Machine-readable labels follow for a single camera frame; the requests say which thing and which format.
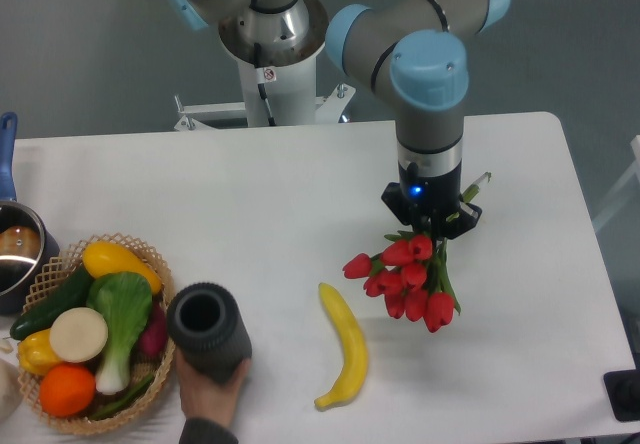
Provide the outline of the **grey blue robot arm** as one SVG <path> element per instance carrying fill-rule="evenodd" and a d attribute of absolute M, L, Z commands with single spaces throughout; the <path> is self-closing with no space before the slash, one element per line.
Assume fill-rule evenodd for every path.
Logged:
<path fill-rule="evenodd" d="M 316 58 L 394 113 L 399 179 L 383 202 L 405 226 L 434 240 L 474 228 L 480 209 L 461 193 L 464 40 L 500 20 L 511 0 L 402 0 L 329 16 L 319 0 L 172 0 L 195 29 L 214 27 L 235 59 L 252 127 L 315 117 Z"/>

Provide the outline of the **grey sleeved forearm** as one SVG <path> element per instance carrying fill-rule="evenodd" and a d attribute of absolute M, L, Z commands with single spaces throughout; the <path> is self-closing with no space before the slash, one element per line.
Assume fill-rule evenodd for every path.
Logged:
<path fill-rule="evenodd" d="M 188 418 L 179 439 L 180 444 L 238 444 L 238 438 L 227 428 L 204 418 Z"/>

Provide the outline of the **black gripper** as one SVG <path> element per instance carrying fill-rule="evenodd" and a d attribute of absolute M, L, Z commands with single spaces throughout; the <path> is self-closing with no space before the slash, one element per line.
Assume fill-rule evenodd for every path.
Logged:
<path fill-rule="evenodd" d="M 474 229 L 482 209 L 464 203 L 459 164 L 452 171 L 436 176 L 418 175 L 416 164 L 407 169 L 398 165 L 399 181 L 389 183 L 382 196 L 395 217 L 414 231 L 427 232 L 433 239 L 456 239 Z"/>

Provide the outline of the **person's hand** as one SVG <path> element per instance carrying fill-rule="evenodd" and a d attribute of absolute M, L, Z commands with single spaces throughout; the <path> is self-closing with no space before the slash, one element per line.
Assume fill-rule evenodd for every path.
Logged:
<path fill-rule="evenodd" d="M 180 387 L 181 409 L 187 419 L 205 419 L 230 429 L 234 421 L 241 390 L 252 361 L 243 360 L 232 377 L 218 384 L 201 374 L 176 350 L 176 371 Z"/>

